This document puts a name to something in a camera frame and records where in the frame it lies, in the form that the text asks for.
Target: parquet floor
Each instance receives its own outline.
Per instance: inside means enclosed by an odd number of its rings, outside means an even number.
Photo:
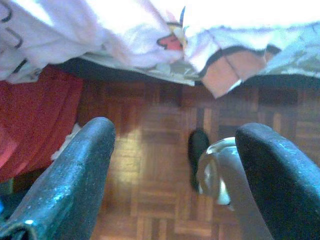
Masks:
[[[202,86],[86,81],[78,121],[105,116],[117,131],[92,240],[240,240],[235,214],[190,187],[188,136],[211,142],[238,126],[273,127],[320,164],[317,90],[240,87],[215,100]]]

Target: red fabric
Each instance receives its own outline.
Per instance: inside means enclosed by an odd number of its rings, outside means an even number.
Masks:
[[[38,82],[0,82],[0,182],[51,164],[75,124],[83,81],[46,67]]]

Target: wooden floor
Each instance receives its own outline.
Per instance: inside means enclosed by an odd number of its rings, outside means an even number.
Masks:
[[[273,127],[320,164],[320,93],[237,88],[213,99],[202,86],[86,82],[78,121],[116,127],[92,240],[240,240],[235,214],[190,187],[187,140],[203,127],[213,143],[238,126]]]

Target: cartoon print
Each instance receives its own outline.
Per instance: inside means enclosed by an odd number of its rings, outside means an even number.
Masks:
[[[159,38],[156,43],[166,50],[179,50],[183,51],[184,44],[186,43],[185,36],[182,29],[182,24],[176,22],[168,22],[167,25],[171,30],[171,34]]]

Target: foot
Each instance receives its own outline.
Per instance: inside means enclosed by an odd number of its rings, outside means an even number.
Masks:
[[[201,154],[210,146],[207,134],[197,128],[190,134],[188,140],[188,159],[191,166],[191,186],[198,192],[199,183],[197,181],[198,162]]]

